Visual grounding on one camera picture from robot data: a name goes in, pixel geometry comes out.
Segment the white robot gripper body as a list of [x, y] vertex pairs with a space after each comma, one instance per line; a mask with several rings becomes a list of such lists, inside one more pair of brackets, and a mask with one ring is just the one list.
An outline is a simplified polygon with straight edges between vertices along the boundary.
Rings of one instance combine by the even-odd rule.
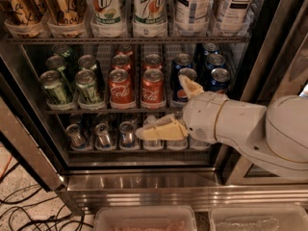
[[215, 135], [218, 113], [229, 98], [222, 93], [205, 91], [193, 97], [183, 108], [183, 120], [190, 136], [210, 144], [218, 140]]

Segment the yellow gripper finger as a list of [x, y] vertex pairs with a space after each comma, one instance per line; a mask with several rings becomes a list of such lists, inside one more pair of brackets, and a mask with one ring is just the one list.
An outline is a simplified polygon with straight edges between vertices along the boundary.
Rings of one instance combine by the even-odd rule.
[[195, 96], [198, 96], [200, 93], [204, 92], [204, 89], [201, 85], [191, 80], [186, 75], [179, 75], [179, 82], [189, 99], [192, 99]]
[[150, 115], [141, 128], [135, 132], [136, 136], [144, 141], [180, 141], [185, 139], [189, 132], [181, 119], [174, 114], [156, 118]]

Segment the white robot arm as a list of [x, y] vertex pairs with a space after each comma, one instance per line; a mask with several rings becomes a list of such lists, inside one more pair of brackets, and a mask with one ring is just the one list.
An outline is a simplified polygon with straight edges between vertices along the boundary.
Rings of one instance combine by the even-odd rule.
[[165, 115], [136, 131], [144, 141], [192, 137], [236, 149], [252, 164], [293, 180], [308, 178], [308, 99], [283, 96], [268, 106], [236, 101], [204, 90], [181, 75], [189, 101], [182, 117]]

